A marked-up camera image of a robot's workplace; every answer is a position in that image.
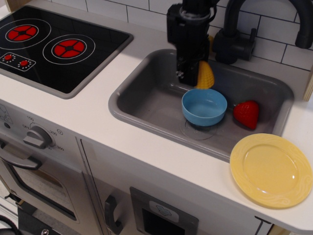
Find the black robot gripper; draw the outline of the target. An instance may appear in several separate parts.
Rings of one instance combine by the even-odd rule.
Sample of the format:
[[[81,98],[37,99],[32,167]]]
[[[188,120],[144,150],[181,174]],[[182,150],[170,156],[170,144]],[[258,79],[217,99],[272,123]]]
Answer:
[[[209,55],[209,3],[177,3],[167,11],[167,40],[177,50],[176,76],[180,83],[196,86],[199,61]]]

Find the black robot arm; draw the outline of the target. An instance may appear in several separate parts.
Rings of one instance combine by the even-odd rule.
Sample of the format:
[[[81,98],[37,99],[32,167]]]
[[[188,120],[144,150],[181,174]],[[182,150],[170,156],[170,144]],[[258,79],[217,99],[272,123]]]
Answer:
[[[217,0],[184,0],[169,7],[167,40],[177,50],[176,75],[180,83],[195,86],[199,63],[208,60],[209,24],[217,12]]]

